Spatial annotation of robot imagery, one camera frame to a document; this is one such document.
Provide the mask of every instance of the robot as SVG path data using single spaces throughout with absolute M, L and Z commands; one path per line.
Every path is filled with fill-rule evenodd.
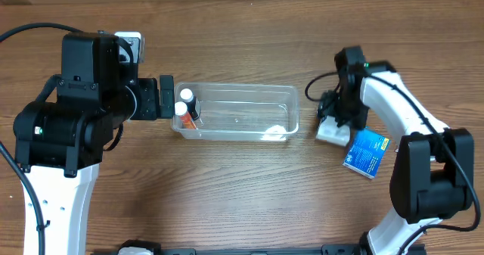
M 34 23 L 1 35 L 0 42 L 37 27 L 70 31 L 62 41 L 62 72 L 51 77 L 37 99 L 15 118 L 15 158 L 1 144 L 0 151 L 24 187 L 23 253 L 80 255 L 85 254 L 89 202 L 103 152 L 116 147 L 123 122 L 173 117 L 173 78 L 160 76 L 159 89 L 156 79 L 138 78 L 138 65 L 144 60 L 144 37 L 138 32 L 84 33 Z M 389 187 L 393 208 L 379 225 L 363 233 L 359 243 L 325 244 L 317 249 L 195 251 L 162 250 L 157 243 L 127 241 L 110 254 L 420 255 L 426 254 L 424 246 L 412 244 L 427 229 L 474 230 L 480 208 L 473 190 L 472 135 L 437 120 L 405 88 L 390 63 L 368 63 L 360 47 L 344 48 L 336 54 L 335 64 L 335 73 L 314 79 L 306 88 L 308 96 L 309 86 L 317 79 L 340 78 L 337 89 L 325 92 L 321 99 L 308 96 L 319 102 L 318 138 L 344 145 L 350 129 L 365 128 L 371 108 L 399 141 Z M 46 102 L 54 89 L 57 102 Z M 443 169 L 430 171 L 431 160 L 444 163 Z M 472 204 L 476 209 L 472 226 L 440 225 Z

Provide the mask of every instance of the white container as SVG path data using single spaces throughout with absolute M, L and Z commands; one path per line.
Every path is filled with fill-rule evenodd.
M 185 129 L 175 116 L 172 128 L 187 139 L 213 141 L 285 141 L 299 128 L 299 99 L 293 86 L 180 82 L 200 102 L 198 129 Z

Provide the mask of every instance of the blue card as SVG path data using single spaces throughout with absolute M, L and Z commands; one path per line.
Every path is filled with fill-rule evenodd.
M 358 131 L 343 165 L 373 179 L 389 145 L 388 138 L 369 129 Z

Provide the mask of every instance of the small bottle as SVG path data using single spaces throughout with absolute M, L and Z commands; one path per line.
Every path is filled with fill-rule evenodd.
M 191 119 L 191 116 L 188 113 L 186 103 L 182 101 L 175 103 L 175 115 L 180 117 L 180 120 L 186 129 L 197 129 L 197 126 L 195 126 L 194 121 Z
M 193 120 L 198 120 L 200 118 L 200 102 L 197 96 L 190 89 L 182 89 L 180 92 L 181 100 L 187 104 L 188 113 Z

